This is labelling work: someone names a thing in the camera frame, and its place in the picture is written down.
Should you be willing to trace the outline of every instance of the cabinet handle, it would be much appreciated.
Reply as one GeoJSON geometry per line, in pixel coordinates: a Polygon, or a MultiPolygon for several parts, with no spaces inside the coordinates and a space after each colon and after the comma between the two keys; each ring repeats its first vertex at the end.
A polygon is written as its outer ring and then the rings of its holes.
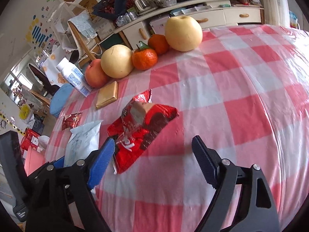
{"type": "Polygon", "coordinates": [[[247,18],[247,17],[249,17],[250,15],[249,14],[240,14],[239,15],[241,18],[247,18]]]}
{"type": "Polygon", "coordinates": [[[146,37],[146,35],[145,35],[143,29],[140,28],[138,31],[139,31],[139,33],[141,34],[142,38],[143,38],[144,40],[147,40],[147,37],[146,37]]]}
{"type": "Polygon", "coordinates": [[[201,20],[196,20],[198,23],[202,23],[202,22],[208,22],[209,19],[208,18],[204,18],[204,19],[201,19],[201,20]]]}

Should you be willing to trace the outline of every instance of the red snack bag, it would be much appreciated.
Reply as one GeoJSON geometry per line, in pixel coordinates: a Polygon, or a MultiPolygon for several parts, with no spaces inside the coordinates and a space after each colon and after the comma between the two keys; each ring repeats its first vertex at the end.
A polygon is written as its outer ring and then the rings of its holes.
{"type": "Polygon", "coordinates": [[[116,172],[126,171],[176,116],[176,108],[151,103],[151,90],[132,98],[121,116],[107,128],[108,135],[116,143],[116,172]]]}
{"type": "Polygon", "coordinates": [[[81,113],[65,115],[62,121],[62,131],[67,128],[75,128],[78,126],[81,118],[81,113]]]}

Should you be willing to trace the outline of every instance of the orange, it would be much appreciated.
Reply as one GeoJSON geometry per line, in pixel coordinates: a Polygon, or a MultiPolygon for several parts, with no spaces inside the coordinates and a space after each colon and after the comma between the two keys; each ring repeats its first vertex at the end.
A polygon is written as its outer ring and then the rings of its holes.
{"type": "Polygon", "coordinates": [[[132,54],[132,62],[136,69],[147,70],[158,62],[158,56],[155,50],[150,49],[142,41],[139,42],[139,48],[132,54]]]}
{"type": "Polygon", "coordinates": [[[154,49],[158,55],[166,53],[170,48],[165,36],[158,34],[154,34],[149,38],[148,45],[150,48],[154,49]]]}

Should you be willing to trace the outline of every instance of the silver screw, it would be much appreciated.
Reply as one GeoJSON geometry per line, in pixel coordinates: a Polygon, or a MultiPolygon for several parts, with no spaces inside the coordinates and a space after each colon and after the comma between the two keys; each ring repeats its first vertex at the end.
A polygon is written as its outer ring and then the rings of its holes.
{"type": "Polygon", "coordinates": [[[253,168],[254,168],[255,170],[260,170],[260,169],[261,169],[261,167],[260,167],[258,164],[254,164],[254,165],[253,165],[253,168]]]}
{"type": "Polygon", "coordinates": [[[85,161],[83,159],[80,159],[76,162],[76,165],[83,166],[85,164],[85,161]]]}
{"type": "Polygon", "coordinates": [[[48,165],[46,169],[47,169],[47,171],[51,171],[51,170],[54,169],[54,166],[53,165],[48,165]]]}
{"type": "Polygon", "coordinates": [[[231,162],[228,159],[223,159],[222,164],[228,166],[229,164],[231,164],[231,162]]]}

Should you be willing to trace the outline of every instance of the red and white tablecloth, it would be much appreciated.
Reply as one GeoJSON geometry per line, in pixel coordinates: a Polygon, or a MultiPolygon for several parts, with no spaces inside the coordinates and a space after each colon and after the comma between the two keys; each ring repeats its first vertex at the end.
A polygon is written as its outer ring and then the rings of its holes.
{"type": "Polygon", "coordinates": [[[97,90],[87,98],[75,90],[51,135],[46,160],[64,156],[70,137],[68,129],[61,131],[64,115],[83,112],[82,124],[102,120],[101,145],[130,99],[152,88],[154,103],[174,106],[180,115],[126,172],[114,175],[111,163],[107,168],[97,195],[111,230],[195,230],[214,194],[191,150],[195,135],[238,166],[261,166],[283,229],[309,192],[308,44],[305,32],[278,26],[205,30],[199,48],[171,50],[152,69],[120,80],[118,101],[98,111],[97,90]]]}

